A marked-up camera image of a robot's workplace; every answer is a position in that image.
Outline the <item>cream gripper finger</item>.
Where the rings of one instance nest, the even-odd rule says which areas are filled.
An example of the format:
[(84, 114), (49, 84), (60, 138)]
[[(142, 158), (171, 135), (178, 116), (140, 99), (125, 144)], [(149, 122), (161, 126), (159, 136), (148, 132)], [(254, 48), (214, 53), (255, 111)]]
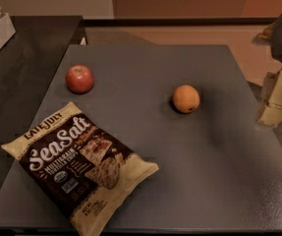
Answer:
[(252, 40), (252, 43), (269, 45), (272, 34), (274, 32), (275, 24), (268, 25), (263, 31), (259, 32)]
[(282, 122), (282, 69), (264, 78), (257, 122), (271, 127)]

